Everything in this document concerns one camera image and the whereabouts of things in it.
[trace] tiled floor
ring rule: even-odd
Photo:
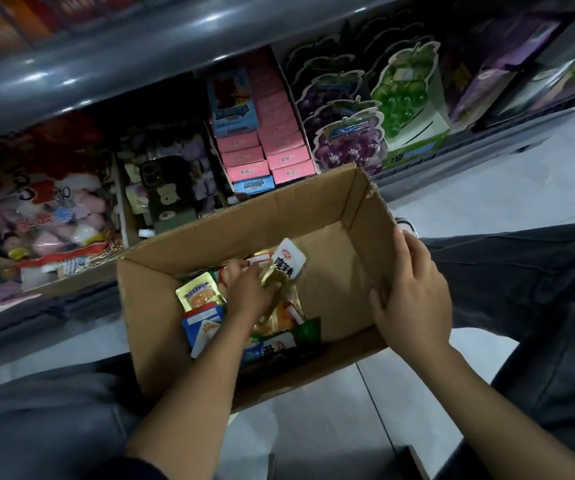
[[[390,208],[411,218],[423,237],[575,222],[575,125],[537,148],[489,161]],[[515,346],[479,330],[456,330],[451,341],[487,381]],[[0,383],[126,350],[120,319],[72,324],[58,340],[1,353]],[[279,479],[378,477],[392,458],[390,440],[414,445],[433,476],[459,439],[418,377],[383,351],[239,414],[228,427],[218,476],[265,478],[267,455],[274,452]]]

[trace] forearm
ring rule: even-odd
[[[496,479],[575,479],[575,453],[492,389],[453,348],[417,371]]]
[[[170,480],[211,479],[219,460],[249,333],[228,317],[187,373],[128,440],[127,454]]]

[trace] hand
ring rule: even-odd
[[[441,361],[451,349],[452,300],[427,247],[394,228],[394,275],[389,293],[370,290],[374,322],[390,348],[412,369]]]
[[[232,259],[223,273],[223,281],[228,289],[228,315],[237,316],[249,324],[250,329],[272,303],[280,283],[272,283],[267,288],[261,286],[259,275],[262,271],[258,263],[252,264],[243,259]]]

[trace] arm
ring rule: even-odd
[[[261,287],[258,264],[242,273],[246,265],[228,264],[228,316],[128,440],[128,456],[154,465],[169,480],[208,480],[217,469],[244,346],[277,290]]]
[[[389,296],[373,289],[374,322],[425,382],[492,477],[575,479],[575,453],[473,371],[449,344],[452,301],[425,245],[399,228]]]

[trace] gray shelf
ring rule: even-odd
[[[0,135],[392,1],[179,0],[8,57]]]
[[[435,157],[421,157],[413,166],[401,168],[393,175],[377,175],[374,181],[383,199],[391,202],[485,161],[539,143],[574,117],[575,106],[546,114],[458,149],[437,152]]]

